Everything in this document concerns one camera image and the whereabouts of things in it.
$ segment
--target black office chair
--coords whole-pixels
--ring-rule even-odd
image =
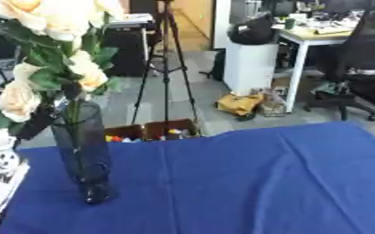
[[[375,79],[374,76],[351,74],[351,69],[375,70],[375,10],[368,6],[351,37],[341,46],[323,48],[318,69],[334,84],[333,91],[318,91],[314,99],[307,102],[305,110],[316,107],[338,107],[341,119],[348,118],[347,107],[370,114],[368,120],[375,121],[375,111],[356,101],[349,88],[350,82]]]

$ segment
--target white cabinet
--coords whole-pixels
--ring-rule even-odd
[[[270,88],[277,58],[277,44],[244,46],[229,40],[224,82],[236,95],[249,95],[252,89]]]

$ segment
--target blue tablecloth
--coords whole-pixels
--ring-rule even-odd
[[[375,234],[375,137],[348,123],[112,144],[120,196],[81,203],[56,148],[32,166],[5,234]]]

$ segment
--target glass vase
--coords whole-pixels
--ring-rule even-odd
[[[99,106],[73,101],[54,122],[52,132],[68,175],[78,184],[85,202],[98,204],[108,199],[111,158]]]

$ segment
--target gray carpet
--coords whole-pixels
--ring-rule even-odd
[[[221,82],[207,80],[198,74],[200,70],[209,70],[213,63],[214,52],[186,52],[186,63],[190,86],[197,101],[198,116],[201,130],[206,135],[215,135],[227,131],[251,128],[265,128],[277,126],[289,126],[305,123],[339,121],[337,110],[314,109],[312,112],[305,112],[303,99],[311,89],[316,80],[303,79],[301,89],[297,97],[295,110],[283,118],[266,118],[260,114],[252,121],[237,122],[228,113],[220,112],[213,108],[213,103],[218,98],[229,93],[229,89]],[[172,66],[176,66],[175,58],[172,58]],[[109,95],[95,99],[103,109],[103,119],[106,127],[129,124],[132,120],[134,102],[141,79],[122,78],[117,91],[111,91]],[[170,83],[170,116],[172,119],[192,117],[188,94],[180,71],[171,75]],[[367,114],[350,110],[349,121],[353,122],[369,132],[375,134],[375,122],[366,120]],[[151,121],[162,121],[164,119],[164,86],[161,77],[151,76],[148,80],[145,96],[137,121],[146,123]],[[50,130],[46,130],[36,139],[25,142],[22,147],[41,147],[54,145]]]

